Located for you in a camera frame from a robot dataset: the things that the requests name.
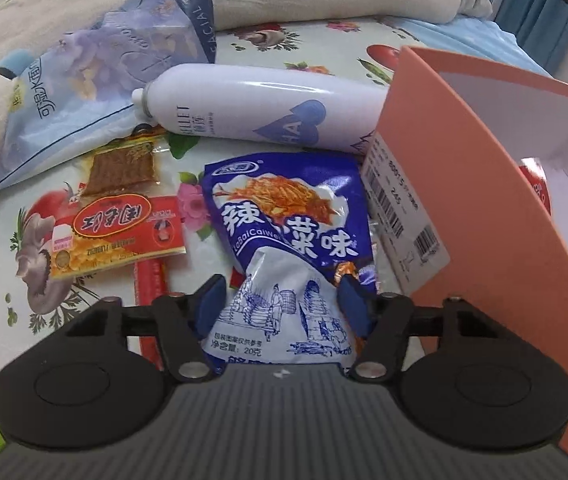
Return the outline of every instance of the white sticker label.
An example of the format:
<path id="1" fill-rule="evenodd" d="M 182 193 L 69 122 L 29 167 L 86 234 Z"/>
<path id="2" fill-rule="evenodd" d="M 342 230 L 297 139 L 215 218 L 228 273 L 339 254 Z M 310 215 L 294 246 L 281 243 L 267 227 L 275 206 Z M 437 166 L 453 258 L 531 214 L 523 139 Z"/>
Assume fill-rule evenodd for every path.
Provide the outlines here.
<path id="1" fill-rule="evenodd" d="M 397 159 L 377 133 L 362 180 L 401 290 L 412 294 L 448 265 L 450 256 Z"/>

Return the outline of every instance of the blue curtain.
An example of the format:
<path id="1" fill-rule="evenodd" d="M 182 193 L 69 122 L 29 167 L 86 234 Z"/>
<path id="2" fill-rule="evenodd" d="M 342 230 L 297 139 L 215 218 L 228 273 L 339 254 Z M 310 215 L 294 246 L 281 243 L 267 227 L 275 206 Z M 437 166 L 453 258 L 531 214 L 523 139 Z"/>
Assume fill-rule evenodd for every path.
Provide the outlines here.
<path id="1" fill-rule="evenodd" d="M 568 48 L 568 5 L 562 0 L 503 0 L 495 22 L 553 73 Z"/>

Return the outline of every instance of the black circular disc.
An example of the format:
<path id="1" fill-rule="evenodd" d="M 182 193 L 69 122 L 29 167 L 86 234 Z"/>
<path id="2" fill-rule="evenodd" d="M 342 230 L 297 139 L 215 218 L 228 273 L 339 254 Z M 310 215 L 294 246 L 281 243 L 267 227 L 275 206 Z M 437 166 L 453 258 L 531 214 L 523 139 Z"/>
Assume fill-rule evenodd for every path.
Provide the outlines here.
<path id="1" fill-rule="evenodd" d="M 505 340 L 429 354 L 406 370 L 399 392 L 424 430 L 468 449 L 538 446 L 568 423 L 568 375 L 534 348 Z"/>
<path id="2" fill-rule="evenodd" d="M 46 449 L 117 442 L 144 426 L 164 397 L 149 361 L 113 345 L 66 337 L 49 356 L 27 352 L 0 372 L 0 428 Z"/>

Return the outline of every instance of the red and yellow snack package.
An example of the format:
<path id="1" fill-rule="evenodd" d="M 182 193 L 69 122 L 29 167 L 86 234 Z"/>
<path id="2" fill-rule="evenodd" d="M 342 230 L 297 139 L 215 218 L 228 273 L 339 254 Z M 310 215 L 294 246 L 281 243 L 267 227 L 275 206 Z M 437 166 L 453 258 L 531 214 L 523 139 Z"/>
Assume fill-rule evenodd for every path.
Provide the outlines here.
<path id="1" fill-rule="evenodd" d="M 159 133 L 117 140 L 84 159 L 78 193 L 52 231 L 53 278 L 186 252 L 176 189 L 157 164 Z"/>

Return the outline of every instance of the floral tablecloth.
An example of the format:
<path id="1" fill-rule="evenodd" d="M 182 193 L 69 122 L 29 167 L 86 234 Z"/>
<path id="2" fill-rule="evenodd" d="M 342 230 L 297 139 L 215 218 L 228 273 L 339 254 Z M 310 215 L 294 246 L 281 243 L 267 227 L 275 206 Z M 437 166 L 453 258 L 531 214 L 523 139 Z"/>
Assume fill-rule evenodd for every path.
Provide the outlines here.
<path id="1" fill-rule="evenodd" d="M 268 66 L 338 75 L 378 86 L 393 78 L 398 49 L 419 41 L 392 18 L 277 24 L 222 32 L 217 62 Z M 160 153 L 169 168 L 183 216 L 188 253 L 166 259 L 169 288 L 193 292 L 213 273 L 228 279 L 232 264 L 210 226 L 197 175 L 205 164 L 284 146 L 223 139 L 171 136 Z M 0 368 L 38 340 L 71 320 L 102 296 L 134 304 L 131 266 L 53 282 L 49 279 L 49 233 L 36 222 L 55 212 L 76 191 L 79 170 L 73 161 L 0 191 Z M 382 286 L 397 290 L 384 258 Z M 129 341 L 139 350 L 136 338 Z"/>

